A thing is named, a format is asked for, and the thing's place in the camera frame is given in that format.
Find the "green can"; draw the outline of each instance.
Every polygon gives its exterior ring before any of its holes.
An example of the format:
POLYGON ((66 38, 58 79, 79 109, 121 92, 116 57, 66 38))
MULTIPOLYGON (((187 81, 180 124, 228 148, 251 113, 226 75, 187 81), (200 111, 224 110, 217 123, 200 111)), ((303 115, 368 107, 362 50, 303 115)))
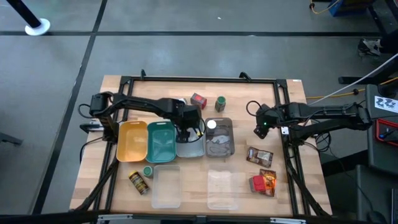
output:
POLYGON ((144 177, 153 178, 154 169, 151 166, 145 166, 142 173, 144 174, 144 177))
POLYGON ((216 111, 217 112, 223 111, 225 109, 225 104, 226 104, 225 97, 223 97, 223 96, 217 97, 216 105, 215 105, 216 111))

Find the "white sticker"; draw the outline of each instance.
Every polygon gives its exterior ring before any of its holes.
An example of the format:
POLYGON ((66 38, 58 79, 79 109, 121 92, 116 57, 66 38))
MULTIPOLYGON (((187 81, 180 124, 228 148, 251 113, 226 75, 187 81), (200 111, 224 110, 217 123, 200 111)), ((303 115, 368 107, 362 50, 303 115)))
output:
POLYGON ((289 134, 289 128, 288 127, 281 127, 282 134, 289 134))
POLYGON ((264 159, 264 160, 269 160, 269 155, 270 155, 269 152, 259 151, 259 153, 257 153, 257 158, 264 159))
POLYGON ((398 113, 398 101, 381 96, 374 96, 374 107, 398 113))

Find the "wooden table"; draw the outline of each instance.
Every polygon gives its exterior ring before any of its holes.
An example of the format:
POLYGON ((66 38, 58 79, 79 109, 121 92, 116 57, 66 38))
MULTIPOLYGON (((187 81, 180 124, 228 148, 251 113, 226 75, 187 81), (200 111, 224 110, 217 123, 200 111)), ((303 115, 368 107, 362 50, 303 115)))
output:
MULTIPOLYGON (((107 75, 104 77, 101 91, 117 92, 121 76, 107 75)), ((287 80, 290 101, 306 102, 304 89, 300 80, 287 80)), ((176 209, 154 209, 151 206, 152 194, 139 195, 128 179, 132 170, 142 172, 145 165, 142 162, 121 162, 113 195, 111 211, 113 213, 145 213, 145 214, 181 214, 181 215, 239 215, 239 216, 278 216, 291 217, 287 174, 284 164, 281 136, 278 129, 269 131, 265 139, 259 139, 253 129, 256 125, 254 117, 246 112, 246 103, 256 100, 269 106, 275 105, 273 86, 270 84, 256 83, 200 83, 200 82, 134 82, 133 96, 158 99, 161 97, 189 99, 197 92, 208 99, 207 107, 202 111, 204 119, 210 117, 228 117, 233 120, 235 154, 228 158, 209 158, 203 156, 198 159, 176 158, 168 164, 178 164, 182 172, 182 202, 176 209), (226 108, 222 113, 217 113, 214 103, 217 96, 226 98, 226 108), (257 164, 246 161, 248 146, 267 150, 274 153, 271 170, 277 173, 277 188, 275 197, 266 197, 250 191, 248 179, 258 175, 262 168, 257 164), (239 209, 238 210, 210 210, 207 207, 207 167, 212 163, 228 163, 235 166, 242 173, 242 184, 239 184, 239 209)), ((253 113, 258 106, 251 104, 249 110, 253 113)), ((147 123, 160 121, 162 118, 155 114, 130 111, 128 120, 141 120, 147 123)), ((90 133, 88 141, 102 136, 102 133, 90 133)), ((75 191, 73 193, 70 208, 76 208, 93 187, 98 183, 100 169, 103 162, 106 143, 99 141, 86 146, 83 161, 81 162, 75 191)), ((300 155, 305 176, 305 183, 309 191, 315 197, 322 208, 331 214, 328 194, 322 174, 322 168, 318 152, 308 146, 300 146, 300 155)), ((149 187, 152 180, 145 178, 149 187)), ((298 187, 296 197, 298 210, 303 213, 302 199, 298 187)), ((100 208, 104 209, 108 184, 105 185, 100 208)))

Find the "stand base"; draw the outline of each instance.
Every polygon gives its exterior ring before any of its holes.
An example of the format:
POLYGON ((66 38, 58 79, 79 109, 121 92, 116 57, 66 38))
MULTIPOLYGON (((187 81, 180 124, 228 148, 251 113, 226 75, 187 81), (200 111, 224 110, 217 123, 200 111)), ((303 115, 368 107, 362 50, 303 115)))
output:
POLYGON ((49 31, 50 21, 48 21, 46 19, 40 19, 40 22, 42 23, 42 25, 40 25, 39 27, 36 27, 36 28, 31 28, 30 26, 25 26, 26 34, 37 36, 37 35, 43 35, 47 31, 49 31))

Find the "can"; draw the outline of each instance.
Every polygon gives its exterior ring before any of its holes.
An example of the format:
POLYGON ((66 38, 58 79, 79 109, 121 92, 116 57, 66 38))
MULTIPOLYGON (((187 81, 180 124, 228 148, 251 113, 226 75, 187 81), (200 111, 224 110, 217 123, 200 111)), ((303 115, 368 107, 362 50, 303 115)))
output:
POLYGON ((154 176, 154 169, 151 166, 145 166, 144 170, 142 171, 144 177, 153 178, 154 176))
POLYGON ((225 97, 223 97, 223 96, 217 97, 216 105, 215 105, 216 111, 217 112, 223 111, 225 109, 225 103, 226 103, 225 97))
POLYGON ((129 179, 141 195, 148 193, 149 187, 144 182, 144 179, 139 175, 138 171, 132 171, 129 175, 129 179))

